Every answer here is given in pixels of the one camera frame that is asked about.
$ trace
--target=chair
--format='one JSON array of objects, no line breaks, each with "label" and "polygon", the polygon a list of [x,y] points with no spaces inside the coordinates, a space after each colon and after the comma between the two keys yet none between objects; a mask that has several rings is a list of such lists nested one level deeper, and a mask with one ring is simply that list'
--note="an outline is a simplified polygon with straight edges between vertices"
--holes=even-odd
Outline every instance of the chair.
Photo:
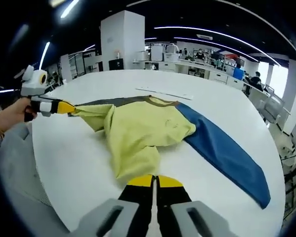
[{"label": "chair", "polygon": [[275,94],[271,94],[265,101],[260,101],[257,110],[269,123],[277,123],[284,109],[284,101]]},{"label": "chair", "polygon": [[265,85],[264,90],[266,90],[268,93],[270,93],[271,95],[274,94],[274,89],[272,87],[270,87],[269,85]]}]

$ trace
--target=ceiling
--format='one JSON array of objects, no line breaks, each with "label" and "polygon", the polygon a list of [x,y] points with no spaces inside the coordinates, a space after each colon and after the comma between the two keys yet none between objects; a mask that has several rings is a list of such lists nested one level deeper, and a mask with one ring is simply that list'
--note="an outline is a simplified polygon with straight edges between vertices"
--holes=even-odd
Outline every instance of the ceiling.
[{"label": "ceiling", "polygon": [[64,20],[60,19],[60,15],[70,0],[56,8],[51,7],[47,0],[2,2],[0,10],[9,17],[6,23],[0,24],[3,62],[0,64],[0,84],[11,85],[7,78],[26,65],[39,62],[48,41],[51,44],[44,65],[56,62],[63,54],[81,51],[94,43],[100,49],[101,20],[122,10],[145,16],[147,38],[157,37],[158,41],[170,41],[173,37],[196,39],[196,34],[202,34],[213,36],[213,42],[246,54],[257,53],[256,50],[236,40],[217,34],[185,29],[154,29],[158,26],[204,28],[242,39],[267,53],[284,54],[296,59],[296,51],[278,32],[262,20],[238,8],[241,6],[251,10],[269,21],[288,39],[295,39],[295,0],[285,3],[273,0],[228,1],[240,4],[236,5],[238,7],[220,0],[150,0],[127,7],[136,1],[80,0]]}]

